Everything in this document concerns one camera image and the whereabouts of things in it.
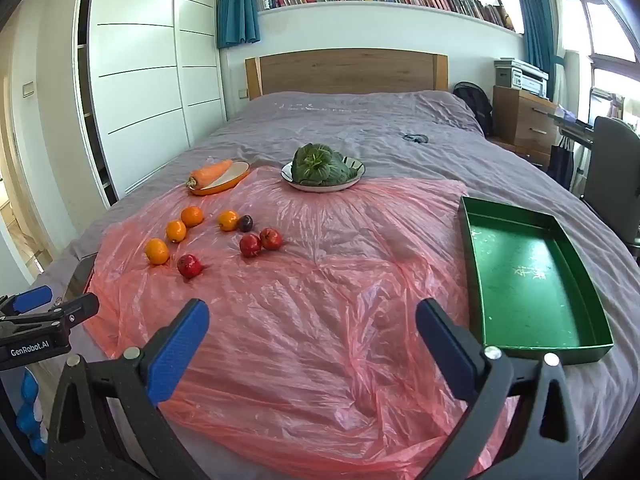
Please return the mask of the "blue gloved left hand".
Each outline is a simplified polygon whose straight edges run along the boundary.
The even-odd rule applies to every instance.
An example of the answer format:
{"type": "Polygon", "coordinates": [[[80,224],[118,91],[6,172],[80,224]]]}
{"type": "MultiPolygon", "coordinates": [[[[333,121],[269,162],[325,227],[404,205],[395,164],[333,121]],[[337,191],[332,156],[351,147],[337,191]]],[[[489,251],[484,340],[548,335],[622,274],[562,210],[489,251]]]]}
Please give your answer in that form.
{"type": "Polygon", "coordinates": [[[47,454],[49,431],[40,401],[41,388],[34,373],[26,368],[21,383],[22,405],[17,412],[18,430],[29,440],[32,452],[40,457],[47,454]]]}

